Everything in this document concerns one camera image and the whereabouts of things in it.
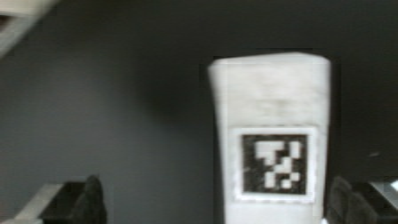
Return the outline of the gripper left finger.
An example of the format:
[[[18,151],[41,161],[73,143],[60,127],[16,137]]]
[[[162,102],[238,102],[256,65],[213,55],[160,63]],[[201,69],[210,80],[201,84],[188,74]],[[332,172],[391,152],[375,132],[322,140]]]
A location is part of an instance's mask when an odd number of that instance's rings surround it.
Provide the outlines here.
[[[44,184],[7,224],[107,224],[101,181]]]

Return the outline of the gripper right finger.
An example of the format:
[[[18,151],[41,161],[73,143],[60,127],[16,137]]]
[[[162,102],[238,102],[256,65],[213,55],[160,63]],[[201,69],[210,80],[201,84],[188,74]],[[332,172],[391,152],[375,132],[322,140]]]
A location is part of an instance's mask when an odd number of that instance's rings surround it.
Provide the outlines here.
[[[350,183],[334,178],[327,199],[329,224],[398,224],[394,181]]]

